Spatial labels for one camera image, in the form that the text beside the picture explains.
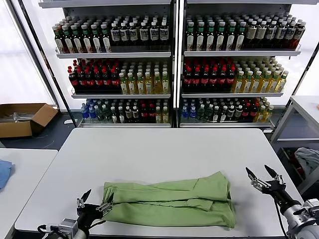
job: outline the shelf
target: shelf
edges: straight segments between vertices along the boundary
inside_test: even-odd
[[[74,58],[159,58],[170,57],[170,51],[157,52],[111,52],[111,53],[72,53],[72,54],[56,54],[60,59]]]
[[[42,8],[84,7],[84,6],[124,6],[124,5],[163,5],[170,0],[41,0]]]
[[[180,123],[181,128],[273,128],[269,123]]]
[[[181,94],[182,98],[280,97],[284,93],[197,93]]]
[[[169,99],[170,95],[106,95],[106,94],[72,94],[74,99]]]
[[[256,4],[311,4],[316,5],[318,0],[187,0],[188,4],[211,3],[256,3]]]

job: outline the white shelf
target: white shelf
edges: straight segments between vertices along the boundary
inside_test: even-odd
[[[256,3],[256,4],[311,4],[316,5],[318,0],[187,0],[188,4],[211,3]]]
[[[182,98],[280,97],[284,93],[198,93],[181,94]]]
[[[74,99],[169,99],[170,95],[106,95],[106,94],[80,94],[71,95]]]
[[[72,53],[72,54],[56,54],[60,59],[74,58],[159,58],[170,57],[170,51],[157,52],[111,52],[111,53]]]
[[[124,6],[124,5],[163,5],[170,0],[40,0],[42,8],[84,7],[84,6]]]

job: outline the bottle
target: bottle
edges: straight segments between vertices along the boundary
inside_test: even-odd
[[[207,38],[206,38],[206,51],[211,51],[214,49],[214,26],[215,23],[213,21],[210,21],[208,23],[208,32],[207,32]]]
[[[219,23],[218,33],[217,33],[217,40],[216,40],[216,51],[222,50],[222,45],[224,42],[224,29],[225,29],[225,22],[221,21]]]
[[[233,84],[232,92],[234,93],[240,92],[241,86],[243,84],[243,76],[244,76],[244,72],[239,71],[236,78],[236,82]]]
[[[305,32],[305,25],[306,25],[306,22],[302,22],[296,29],[296,32],[294,34],[294,37],[293,39],[291,40],[290,42],[290,46],[289,48],[290,49],[296,49],[298,44],[299,44],[299,41],[301,39],[301,37],[303,36],[304,32]]]
[[[151,74],[149,72],[145,72],[145,91],[147,95],[151,95],[153,93]]]
[[[225,39],[226,51],[230,51],[233,49],[234,39],[235,39],[235,29],[236,29],[236,22],[232,21],[229,24],[228,34]]]
[[[204,42],[204,25],[205,23],[200,21],[198,23],[198,32],[196,34],[196,51],[201,51]]]
[[[283,72],[283,74],[281,75],[281,78],[276,86],[275,92],[280,93],[283,90],[283,88],[287,82],[286,78],[288,76],[288,73],[289,73],[289,71]]]
[[[245,29],[246,29],[246,22],[242,21],[240,23],[239,32],[236,34],[235,37],[235,51],[239,51],[242,48],[243,41],[245,38]]]

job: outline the white label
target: white label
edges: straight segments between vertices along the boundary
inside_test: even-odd
[[[143,83],[138,83],[138,88],[139,88],[139,94],[140,95],[144,94],[144,85],[143,85]]]
[[[236,87],[235,87],[234,93],[238,93],[240,91],[241,84],[242,84],[241,81],[236,83]]]
[[[112,116],[112,120],[113,120],[113,123],[117,123],[117,118],[116,118],[116,116]]]
[[[239,51],[241,49],[241,46],[243,44],[243,40],[244,40],[244,36],[243,35],[239,35],[236,41],[236,47],[235,47],[235,51]]]
[[[93,38],[93,42],[94,42],[94,46],[95,46],[96,52],[97,52],[97,53],[102,52],[100,40],[99,40],[98,38],[94,37],[94,38]]]
[[[82,49],[82,45],[81,45],[81,41],[79,38],[75,38],[74,39],[74,43],[76,45],[76,49],[78,49],[79,53],[83,53],[83,49]]]
[[[260,93],[265,93],[266,92],[266,88],[268,86],[269,82],[264,82],[263,86],[261,87]]]
[[[221,46],[223,44],[223,41],[224,41],[224,36],[218,36],[217,37],[216,51],[220,51],[221,50]]]
[[[66,38],[65,43],[68,46],[70,53],[74,53],[72,41],[69,38]]]
[[[188,36],[187,37],[187,50],[191,51],[193,49],[193,41],[194,37],[193,36]]]
[[[233,35],[228,36],[227,45],[226,45],[226,51],[230,51],[231,50],[231,48],[233,46],[234,38],[235,37]]]
[[[86,47],[86,50],[88,51],[88,53],[92,53],[92,46],[91,46],[91,43],[90,43],[90,39],[89,38],[84,38],[84,44],[85,44],[85,47]]]
[[[243,93],[247,93],[249,91],[250,84],[251,84],[250,81],[246,82]]]
[[[128,94],[128,88],[126,87],[126,84],[121,84],[121,88],[122,88],[122,94],[123,95],[127,95]]]
[[[206,44],[206,51],[211,51],[213,47],[214,36],[208,36],[207,44]]]
[[[107,37],[103,38],[103,43],[105,46],[105,51],[106,52],[111,52],[111,45],[110,45],[110,40]]]
[[[62,41],[60,39],[55,39],[55,43],[58,46],[59,51],[61,53],[64,53],[64,47],[63,47]]]
[[[203,46],[203,40],[204,40],[204,36],[197,37],[196,51],[201,51],[201,48]]]

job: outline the small table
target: small table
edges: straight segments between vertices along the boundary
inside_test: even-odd
[[[193,179],[221,171],[231,183],[234,229],[159,228],[106,222],[96,236],[276,237],[283,236],[274,200],[250,184],[245,167],[270,180],[264,164],[282,174],[287,192],[302,202],[277,155],[259,129],[76,128],[15,223],[20,231],[77,219],[76,198],[92,189],[87,203],[100,204],[108,182],[142,184]]]
[[[0,190],[0,238],[12,237],[13,225],[50,166],[57,150],[0,148],[0,159],[14,164],[6,186]]]

